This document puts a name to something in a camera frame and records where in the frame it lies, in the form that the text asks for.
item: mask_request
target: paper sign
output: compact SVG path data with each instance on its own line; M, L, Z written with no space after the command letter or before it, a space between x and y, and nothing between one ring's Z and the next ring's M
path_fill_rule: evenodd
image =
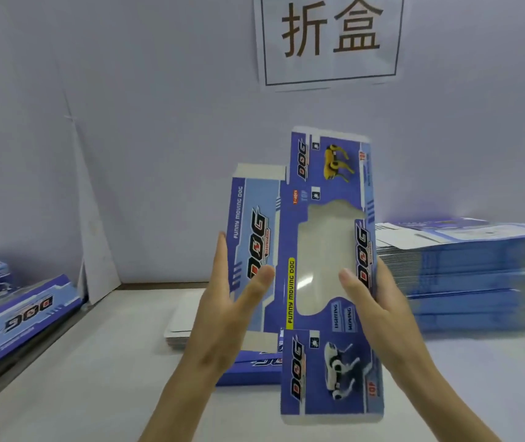
M404 1L254 0L261 88L392 79Z

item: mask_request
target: table surface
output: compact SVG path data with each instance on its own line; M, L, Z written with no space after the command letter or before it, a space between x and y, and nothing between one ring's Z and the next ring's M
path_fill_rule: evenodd
M115 291L0 394L0 441L129 442L141 434L181 355L163 339L182 290ZM525 354L525 336L495 345ZM384 370L379 424L290 427L278 386L218 388L195 441L435 441Z

